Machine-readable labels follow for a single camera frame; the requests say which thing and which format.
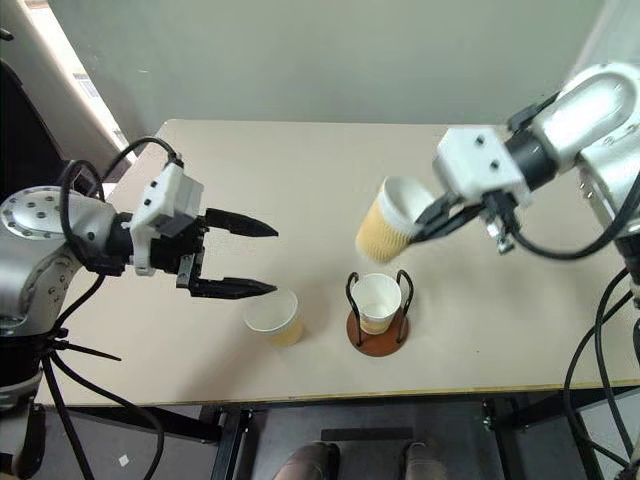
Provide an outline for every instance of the table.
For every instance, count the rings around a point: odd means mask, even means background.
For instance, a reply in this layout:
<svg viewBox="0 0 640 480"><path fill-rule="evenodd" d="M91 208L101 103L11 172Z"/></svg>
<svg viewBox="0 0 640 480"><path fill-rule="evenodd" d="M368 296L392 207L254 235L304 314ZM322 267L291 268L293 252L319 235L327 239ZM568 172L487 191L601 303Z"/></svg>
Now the table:
<svg viewBox="0 0 640 480"><path fill-rule="evenodd" d="M621 266L613 247L559 263L517 249L501 257L475 221L415 246L381 268L361 258L354 238L386 175L413 175L441 193L431 161L441 125L170 120L159 135L180 151L186 173L204 184L206 206L266 221L279 238L212 230L203 276L256 278L295 291L303 339L277 349L249 332L248 300L190 298L175 277L132 269L108 278L68 322L69 339L123 358L121 364L63 352L87 378L140 404L313 400L559 388L571 354L593 323L604 286ZM134 209L166 155L150 146L110 197ZM601 231L569 173L534 194L524 231L542 245L582 246ZM403 268L416 293L411 335L396 354L370 358L345 334L351 271ZM81 272L67 301L93 281ZM604 335L617 385L640 383L632 353L631 307ZM578 386L599 383L588 349ZM105 401L61 378L66 401ZM51 404L46 388L39 401Z"/></svg>

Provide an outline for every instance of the black cable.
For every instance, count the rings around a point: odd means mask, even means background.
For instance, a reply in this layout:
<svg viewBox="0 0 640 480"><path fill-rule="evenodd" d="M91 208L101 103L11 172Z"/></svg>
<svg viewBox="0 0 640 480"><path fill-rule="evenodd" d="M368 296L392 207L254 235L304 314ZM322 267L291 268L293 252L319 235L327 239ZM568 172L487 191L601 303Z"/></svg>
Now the black cable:
<svg viewBox="0 0 640 480"><path fill-rule="evenodd" d="M57 332L60 330L65 320L71 316L73 312L75 312L78 308L82 306L84 302L89 300L91 296L98 291L98 289L102 286L105 280L105 275L98 275L93 285L89 287L89 289L82 294L75 302L67 307L67 309L62 312L62 314L56 320L56 323L53 324L53 328L51 329L53 332Z"/></svg>
<svg viewBox="0 0 640 480"><path fill-rule="evenodd" d="M64 431L67 433L67 438L69 438L69 442L71 443L71 448L73 448L73 453L78 460L82 476L85 480L94 480L95 477L91 472L89 461L82 449L82 444L80 443L78 434L73 427L67 406L64 404L64 400L62 399L62 393L60 393L60 388L58 387L58 382L56 381L53 369L51 368L51 361L49 360L49 357L44 357L42 359L42 368L44 369L44 376L47 379L47 384L49 385L49 390L53 397L53 403L56 406L58 415L60 415L60 420L62 420L62 425L64 426Z"/></svg>
<svg viewBox="0 0 640 480"><path fill-rule="evenodd" d="M530 242L525 238L518 228L513 228L511 235L522 247L526 248L536 255L541 257L550 258L553 260L578 260L580 258L588 257L606 247L612 240L614 240L618 234L626 227L627 223L633 215L635 215L640 206L640 173L636 176L627 197L622 203L618 214L615 216L609 226L602 232L602 234L596 238L591 244L576 251L576 252L557 252L552 250L546 250L538 245Z"/></svg>
<svg viewBox="0 0 640 480"><path fill-rule="evenodd" d="M129 155L131 152L133 152L139 146L145 145L147 143L155 143L156 145L160 145L162 148L164 148L167 151L167 153L169 154L169 160L175 160L178 157L178 154L173 149L173 147L171 145L169 145L167 142L165 142L164 140L162 140L161 138L158 138L158 137L142 137L142 138L139 138L138 140L130 143L127 148L125 148L118 155L116 155L116 157L111 161L111 163L109 164L109 167L107 167L107 170L105 171L104 175L102 176L102 181L105 181L109 177L109 175L111 175L111 173L115 170L115 168L118 166L118 164L122 160L124 160L127 155Z"/></svg>
<svg viewBox="0 0 640 480"><path fill-rule="evenodd" d="M620 434L620 438L622 439L622 444L624 445L624 449L627 451L627 455L631 457L633 455L633 442L631 441L631 437L629 436L629 432L627 432L627 428L624 425L624 421L622 420L622 415L620 415L620 410L618 409L618 405L616 404L615 395L613 394L613 389L611 388L611 382L609 381L609 374L607 373L607 367L604 363L604 353L602 352L602 319L604 314L604 309L606 308L606 302L601 302L598 306L598 313L596 314L596 323L595 323L595 337L594 344L596 350L596 361L598 363L598 370L600 371L600 379L602 380L602 388L604 390L605 397L607 398L607 403L609 404L609 409L611 410L611 415L613 416L613 421L616 424L616 428L618 429L618 433Z"/></svg>
<svg viewBox="0 0 640 480"><path fill-rule="evenodd" d="M636 351L636 359L640 365L640 318L636 320L633 326L633 349Z"/></svg>
<svg viewBox="0 0 640 480"><path fill-rule="evenodd" d="M128 400L125 400L122 397L115 395L114 393L109 392L108 390L105 390L104 388L98 387L97 385L81 377L62 361L57 352L54 351L51 353L51 361L72 380L75 380L83 387L97 393L98 395L108 398L109 400L119 403L123 407L132 410L134 413L137 413L138 415L146 419L153 426L153 428L155 428L157 435L156 453L153 457L151 465L149 466L149 469L147 470L147 473L143 477L144 480L149 480L156 471L158 463L160 462L160 457L162 457L162 452L164 450L164 428L162 427L160 421L147 410L129 402Z"/></svg>
<svg viewBox="0 0 640 480"><path fill-rule="evenodd" d="M604 311L609 301L609 298L611 297L611 293L616 288L616 286L622 281L622 279L627 275L627 273L628 272L626 271L626 269L622 270L613 278L613 280L611 280L611 282L609 282L609 285L607 285L607 287L605 288L605 291L602 294L602 298L600 299L598 312ZM629 300L631 300L632 297L633 297L633 294L631 292L627 292L620 300L618 300L609 309L609 311L607 311L604 315L602 315L602 320L601 320L602 324L604 325L607 321L609 321L609 319L611 319L611 317L613 317ZM595 332L595 325L589 329L589 331L585 334L585 336L582 338L582 340L578 344L578 347L576 348L576 351L573 354L573 357L571 358L569 368L567 369L567 375L565 377L564 387L562 390L562 400L564 403L565 413L567 415L567 419L569 420L569 424L571 425L571 428L583 443L585 443L586 445L589 445L591 448L609 457L611 460L618 463L619 465L626 467L629 464L629 462L627 462L622 457L616 455L615 453L611 452L610 450L606 449L602 445L594 442L589 438L589 436L582 429L582 426L578 422L576 412L574 411L573 405L571 404L570 388L571 388L571 380L573 378L573 373L576 369L578 361L580 360L580 356L584 351L584 348L586 347L587 343L593 336L594 332Z"/></svg>
<svg viewBox="0 0 640 480"><path fill-rule="evenodd" d="M60 172L60 175L58 175L58 180L56 181L56 185L62 186L62 181L63 181L65 175L67 174L67 171L72 166L73 166L73 160L68 161L67 164L65 165L64 169L62 170L62 172Z"/></svg>
<svg viewBox="0 0 640 480"><path fill-rule="evenodd" d="M71 166L65 170L62 178L62 185L60 187L60 224L62 226L64 238L69 244L69 248L80 263L84 266L88 266L89 259L84 253L82 241L73 233L73 230L71 229L71 221L69 219L69 197L71 195L71 184L73 183L74 175L76 175L82 167L87 168L89 173L91 173L91 176L98 188L98 198L104 202L104 190L96 167L86 160L75 160Z"/></svg>

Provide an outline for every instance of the gray shoe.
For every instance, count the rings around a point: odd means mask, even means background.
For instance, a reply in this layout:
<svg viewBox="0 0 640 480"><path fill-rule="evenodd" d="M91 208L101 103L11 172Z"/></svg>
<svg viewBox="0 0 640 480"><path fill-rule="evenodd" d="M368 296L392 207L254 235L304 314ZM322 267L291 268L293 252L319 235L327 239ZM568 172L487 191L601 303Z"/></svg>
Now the gray shoe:
<svg viewBox="0 0 640 480"><path fill-rule="evenodd" d="M291 454L273 480L337 480L340 449L330 443L312 443Z"/></svg>
<svg viewBox="0 0 640 480"><path fill-rule="evenodd" d="M429 442L407 445L400 458L400 480L447 480L447 470L434 454Z"/></svg>

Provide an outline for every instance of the floor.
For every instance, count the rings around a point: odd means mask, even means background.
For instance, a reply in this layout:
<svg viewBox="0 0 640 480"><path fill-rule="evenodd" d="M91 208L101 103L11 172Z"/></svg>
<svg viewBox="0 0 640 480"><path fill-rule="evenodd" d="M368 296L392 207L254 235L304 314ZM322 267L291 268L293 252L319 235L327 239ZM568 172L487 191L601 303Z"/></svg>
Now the floor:
<svg viewBox="0 0 640 480"><path fill-rule="evenodd" d="M640 389L616 396L616 403L618 404L620 415L622 416L631 440L636 441L637 439L637 441L640 441L640 415L638 415L638 412L640 412ZM614 426L611 410L609 410L607 402L602 401L590 405L584 408L581 414L587 426L589 436L593 440L621 457L626 456L622 440L620 439L618 430ZM596 453L596 457L598 458L604 478L614 478L620 470L618 464L609 460L599 452Z"/></svg>
<svg viewBox="0 0 640 480"><path fill-rule="evenodd" d="M197 418L199 407L171 410ZM80 471L60 420L47 412L47 449L37 480L76 480ZM97 478L142 478L153 455L153 435L74 417L78 434ZM270 480L289 453L318 440L323 429L406 427L416 438L432 438L451 480L501 480L493 434L482 425L477 402L415 403L376 407L297 407L259 414L260 442L252 480ZM395 479L407 440L338 442L340 480ZM585 475L566 421L552 421L518 434L529 478L584 480ZM155 479L208 479L216 447L167 438ZM128 463L121 465L126 455Z"/></svg>

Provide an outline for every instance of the white wall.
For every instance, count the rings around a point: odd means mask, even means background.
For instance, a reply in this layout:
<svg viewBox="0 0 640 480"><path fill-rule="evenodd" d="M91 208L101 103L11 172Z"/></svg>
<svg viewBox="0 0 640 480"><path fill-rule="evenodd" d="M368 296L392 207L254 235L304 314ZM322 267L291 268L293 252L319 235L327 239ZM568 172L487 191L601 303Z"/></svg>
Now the white wall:
<svg viewBox="0 0 640 480"><path fill-rule="evenodd" d="M169 118L494 123L601 0L50 0L125 135Z"/></svg>
<svg viewBox="0 0 640 480"><path fill-rule="evenodd" d="M607 61L640 65L640 1L605 0L573 69Z"/></svg>

